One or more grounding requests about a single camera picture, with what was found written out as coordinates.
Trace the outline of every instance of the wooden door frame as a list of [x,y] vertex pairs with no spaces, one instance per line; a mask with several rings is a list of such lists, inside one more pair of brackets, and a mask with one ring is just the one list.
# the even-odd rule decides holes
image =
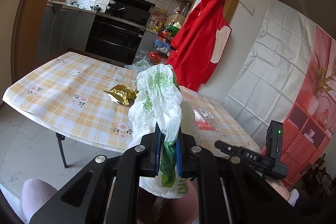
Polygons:
[[12,37],[14,81],[36,67],[37,43],[47,1],[20,1]]

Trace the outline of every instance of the cardboard box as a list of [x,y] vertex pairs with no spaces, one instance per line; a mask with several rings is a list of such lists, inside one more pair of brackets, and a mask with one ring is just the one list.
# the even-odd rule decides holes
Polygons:
[[174,21],[174,23],[179,22],[180,25],[182,26],[184,21],[185,21],[185,17],[181,16],[180,14],[171,15],[171,16],[166,18],[166,21],[165,21],[164,25],[167,26],[170,22],[172,22],[172,20]]

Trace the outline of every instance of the gold foil package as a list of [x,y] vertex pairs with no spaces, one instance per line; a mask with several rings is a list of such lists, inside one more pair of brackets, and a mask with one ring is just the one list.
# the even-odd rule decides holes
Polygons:
[[125,85],[116,85],[110,90],[104,90],[104,92],[109,95],[113,102],[125,106],[132,105],[137,97],[137,93]]

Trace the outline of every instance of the red cloth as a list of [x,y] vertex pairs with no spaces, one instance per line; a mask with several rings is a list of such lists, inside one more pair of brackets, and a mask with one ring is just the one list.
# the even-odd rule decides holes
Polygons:
[[172,65],[177,83],[197,91],[205,84],[217,63],[210,62],[216,32],[228,26],[223,17],[224,0],[201,0],[191,11],[181,30],[171,42],[167,64]]

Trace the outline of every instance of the green printed plastic bag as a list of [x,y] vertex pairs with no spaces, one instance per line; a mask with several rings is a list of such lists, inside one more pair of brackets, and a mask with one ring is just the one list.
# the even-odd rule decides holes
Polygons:
[[156,123],[162,132],[159,175],[141,177],[139,186],[165,198],[181,198],[187,193],[187,184],[176,170],[176,139],[181,124],[182,95],[173,68],[159,64],[139,72],[138,96],[128,112],[133,125],[133,140],[129,148],[140,144],[142,136],[155,131]]

